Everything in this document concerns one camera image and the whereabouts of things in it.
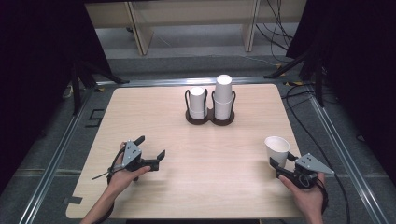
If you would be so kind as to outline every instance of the aluminum rail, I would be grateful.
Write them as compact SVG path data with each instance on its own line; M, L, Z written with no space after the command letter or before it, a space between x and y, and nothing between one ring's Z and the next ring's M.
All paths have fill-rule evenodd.
M45 173L41 176L40 182L35 189L29 203L26 206L26 209L21 217L21 224L25 223L33 223L35 219L35 215L38 212L41 204L44 201L44 198L47 194L48 189L50 188L50 184L53 180L53 177L56 174L56 170L61 163L63 155L69 145L70 139L73 136L74 131L76 130L79 120L81 119L82 112L84 111L84 107L87 104L88 100L91 98L93 93L93 89L88 89L86 94L82 99L82 104L80 110L76 115L70 120L69 125L67 126L66 131L64 132L64 136L61 139L60 144L55 150L54 155L52 156L51 161L49 162L49 166L47 167Z
M233 77L233 84L262 84L262 83L282 83L286 82L285 78L265 79L262 77ZM158 87L158 86L189 86L189 85L214 85L215 77L201 78L175 78L175 79L157 79L157 80L131 80L129 83L117 84L113 81L97 82L98 87Z
M307 86L306 88L309 91L313 90L311 86ZM361 196L361 200L363 201L366 210L372 218L373 222L377 224L388 224L389 222L385 217L377 198L375 197L372 189L361 174L358 166L353 161L353 158L349 154L346 145L344 144L343 140L341 139L340 135L332 124L332 120L327 114L326 109L321 107L315 98L311 98L311 103L314 106L327 134L330 136L334 148L337 151L341 162L344 164L353 185Z

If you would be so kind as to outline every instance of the table surface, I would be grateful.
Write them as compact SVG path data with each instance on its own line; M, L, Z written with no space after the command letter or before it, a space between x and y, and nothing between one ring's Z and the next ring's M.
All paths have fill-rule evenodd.
M208 89L207 106L212 108ZM141 135L142 158L166 149L160 171L142 175L116 200L116 218L300 217L290 192L269 166L264 139L277 135L300 156L278 89L273 84L233 85L235 119L228 126L186 121L184 93L192 86L117 89L75 188L80 204L70 218L84 217L106 188L104 173L120 143ZM286 168L292 170L293 164Z

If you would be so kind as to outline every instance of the gray floor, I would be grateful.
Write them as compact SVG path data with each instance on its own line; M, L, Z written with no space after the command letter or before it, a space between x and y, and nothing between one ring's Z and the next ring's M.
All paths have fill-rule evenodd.
M284 27L290 35L293 35L297 24L284 24ZM132 80L132 86L174 85L186 83L187 80L199 84L203 80L213 81L213 77L220 74L229 74L240 83L275 83L280 95L285 96L291 86L284 85L284 82L297 81L301 67L297 66L278 79L262 78L263 75L275 72L276 64L279 63L272 56L271 49L277 58L285 61L290 59L283 57L285 50L271 47L259 32L255 34L253 51L245 52L239 29L238 25L158 27L154 30L155 35L146 56L138 55L134 37L125 29L103 29L97 30L97 33L113 73L118 77ZM279 37L276 41L284 43ZM106 81L102 77L96 78L99 82ZM78 117L70 141L65 146L57 172L49 182L43 200L38 203L37 213L31 219L33 223L79 222L65 216L66 200L73 194L79 172L83 168L98 130L97 127L87 127L97 122L91 120L90 115L96 109L106 110L111 94L117 88L111 85L103 87L102 91L81 90L83 96L89 97L88 101ZM375 218L375 214L378 213L382 213L380 215L388 223L396 223L396 215L393 212L396 211L395 186L388 179L370 148L356 138L359 130L355 128L343 107L337 103L331 88L325 87L325 90L324 111L329 115L332 125L341 137L348 156L353 158L351 163L344 163L340 159L340 152L324 128L311 94L292 97L290 104L297 118L316 139L338 174L346 191L351 223L380 223ZM297 88L294 93L299 91L306 91L306 88ZM284 103L302 154L311 152L319 160L325 161L318 147L291 113L286 100ZM36 187L39 186L43 174L51 164L52 157L59 150L64 133L69 130L70 121L76 118L72 116L72 112L72 97L66 98L51 118L43 136L36 140L20 169L1 195L0 223L20 222L29 200L35 195ZM103 113L97 111L94 116L102 117ZM361 192L361 182L354 181L356 174L350 173L351 165L356 166L363 184L367 184L368 192ZM325 223L346 223L346 203L340 185L333 176L328 175L326 186L330 203L324 214ZM375 203L365 199L365 193L373 193ZM304 223L300 218L285 221L290 224ZM124 222L125 220L110 219L106 223ZM264 220L264 223L275 224L281 221L272 219Z

